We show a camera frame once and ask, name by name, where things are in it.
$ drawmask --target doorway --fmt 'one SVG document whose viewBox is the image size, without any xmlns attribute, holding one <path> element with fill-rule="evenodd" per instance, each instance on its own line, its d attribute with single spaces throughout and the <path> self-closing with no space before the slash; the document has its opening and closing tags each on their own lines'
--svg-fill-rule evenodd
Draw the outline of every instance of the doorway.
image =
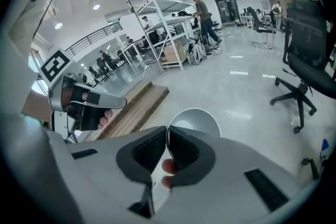
<svg viewBox="0 0 336 224">
<path fill-rule="evenodd" d="M 216 0 L 222 24 L 229 24 L 239 18 L 236 0 Z"/>
</svg>

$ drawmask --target wooden step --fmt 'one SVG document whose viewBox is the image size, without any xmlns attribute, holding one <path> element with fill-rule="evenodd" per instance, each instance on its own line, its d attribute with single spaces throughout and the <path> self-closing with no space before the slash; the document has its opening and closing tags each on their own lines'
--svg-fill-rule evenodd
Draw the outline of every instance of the wooden step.
<svg viewBox="0 0 336 224">
<path fill-rule="evenodd" d="M 100 137 L 104 131 L 112 130 L 115 125 L 117 125 L 124 115 L 132 109 L 132 107 L 139 102 L 142 97 L 153 87 L 152 82 L 139 82 L 135 85 L 126 95 L 127 106 L 124 109 L 112 109 L 113 116 L 109 119 L 108 124 L 105 125 L 105 128 L 102 130 L 92 131 L 85 139 L 84 142 L 94 141 Z"/>
<path fill-rule="evenodd" d="M 152 86 L 118 124 L 111 129 L 106 129 L 98 139 L 112 138 L 139 131 L 168 93 L 167 87 Z"/>
</svg>

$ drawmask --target human hand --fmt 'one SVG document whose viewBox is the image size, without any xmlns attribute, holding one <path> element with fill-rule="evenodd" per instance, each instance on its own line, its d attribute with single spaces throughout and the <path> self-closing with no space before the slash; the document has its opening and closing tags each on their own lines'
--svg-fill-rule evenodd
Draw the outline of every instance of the human hand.
<svg viewBox="0 0 336 224">
<path fill-rule="evenodd" d="M 62 106 L 67 106 L 70 104 L 71 96 L 72 96 L 72 90 L 73 88 L 71 87 L 65 87 L 62 92 L 62 99 L 61 99 L 61 104 Z M 88 93 L 84 92 L 82 94 L 82 99 L 83 101 L 86 101 L 88 98 Z M 112 110 L 108 109 L 105 111 L 104 117 L 101 117 L 99 120 L 98 128 L 103 129 L 104 126 L 109 122 L 109 118 L 112 117 L 113 113 Z"/>
<path fill-rule="evenodd" d="M 176 174 L 174 160 L 173 159 L 165 159 L 162 163 L 162 169 L 172 175 Z M 171 176 L 164 176 L 162 179 L 163 186 L 170 188 L 170 179 Z"/>
</svg>

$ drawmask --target man in gray shirt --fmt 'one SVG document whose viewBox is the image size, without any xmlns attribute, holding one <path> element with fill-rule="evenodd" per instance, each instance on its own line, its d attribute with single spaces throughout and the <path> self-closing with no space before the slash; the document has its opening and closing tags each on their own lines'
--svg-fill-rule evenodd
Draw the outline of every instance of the man in gray shirt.
<svg viewBox="0 0 336 224">
<path fill-rule="evenodd" d="M 202 0 L 193 0 L 196 3 L 196 10 L 193 15 L 199 16 L 201 18 L 201 30 L 202 35 L 208 37 L 208 34 L 212 37 L 214 41 L 216 41 L 216 45 L 219 45 L 222 40 L 216 35 L 216 33 L 212 30 L 212 20 L 211 13 L 208 12 L 208 8 Z"/>
</svg>

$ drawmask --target glass railing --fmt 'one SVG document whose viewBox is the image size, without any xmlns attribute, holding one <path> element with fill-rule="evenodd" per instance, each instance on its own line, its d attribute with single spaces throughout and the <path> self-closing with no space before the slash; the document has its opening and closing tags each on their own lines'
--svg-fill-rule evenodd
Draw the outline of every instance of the glass railing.
<svg viewBox="0 0 336 224">
<path fill-rule="evenodd" d="M 89 47 L 96 41 L 109 36 L 113 33 L 116 33 L 118 31 L 122 30 L 122 27 L 120 23 L 115 23 L 112 25 L 109 25 L 107 27 L 101 28 L 90 35 L 82 38 L 81 40 L 77 41 L 75 44 L 73 44 L 71 47 L 66 49 L 66 52 L 68 53 L 69 56 L 73 57 L 76 54 L 80 53 L 82 50 L 85 48 Z"/>
</svg>

